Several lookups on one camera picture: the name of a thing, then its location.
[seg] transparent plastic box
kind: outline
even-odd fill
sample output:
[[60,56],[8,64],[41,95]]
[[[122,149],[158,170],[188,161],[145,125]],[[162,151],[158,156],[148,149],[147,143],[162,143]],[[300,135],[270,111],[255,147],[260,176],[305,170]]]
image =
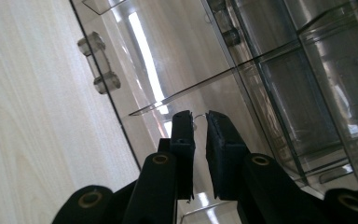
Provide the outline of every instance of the transparent plastic box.
[[[343,110],[345,101],[329,95],[331,86],[323,83],[327,72],[340,78],[327,64],[358,71],[356,13],[344,21],[329,16],[326,10],[335,4],[297,22],[291,8],[275,0],[72,2],[85,33],[78,45],[94,84],[111,99],[141,166],[159,139],[170,137],[172,116],[193,113],[196,200],[179,202],[183,223],[238,222],[235,203],[214,201],[208,193],[209,110],[229,116],[250,151],[274,157],[303,190],[319,197],[331,188],[358,190],[358,153],[351,152],[358,148],[358,119],[342,121],[342,113],[358,117],[358,103]],[[296,33],[303,23],[304,48]],[[339,87],[358,100],[358,77],[351,80]],[[205,195],[214,206],[201,203]]]
[[326,12],[300,37],[358,178],[358,5]]

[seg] wood grain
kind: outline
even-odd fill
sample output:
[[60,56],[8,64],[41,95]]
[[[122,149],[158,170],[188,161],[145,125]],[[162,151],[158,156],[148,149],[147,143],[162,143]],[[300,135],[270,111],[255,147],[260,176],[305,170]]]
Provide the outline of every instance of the wood grain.
[[79,38],[67,0],[0,0],[0,223],[49,223],[75,190],[139,174]]

